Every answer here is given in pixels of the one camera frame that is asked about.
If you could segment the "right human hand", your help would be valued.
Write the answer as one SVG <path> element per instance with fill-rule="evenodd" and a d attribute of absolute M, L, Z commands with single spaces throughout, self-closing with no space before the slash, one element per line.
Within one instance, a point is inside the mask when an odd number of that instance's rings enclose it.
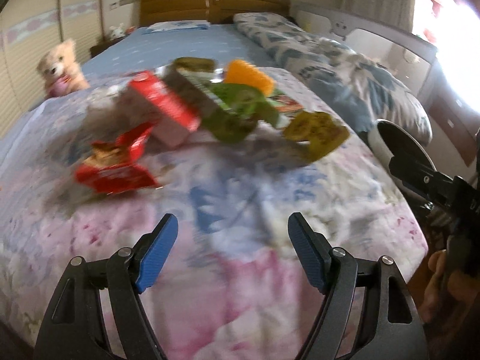
<path fill-rule="evenodd" d="M 432 323 L 447 307 L 448 299 L 455 306 L 472 306 L 479 295 L 479 277 L 471 277 L 460 270 L 447 274 L 447 251 L 439 250 L 430 257 L 428 268 L 433 275 L 426 286 L 424 300 L 418 308 L 424 323 Z"/>

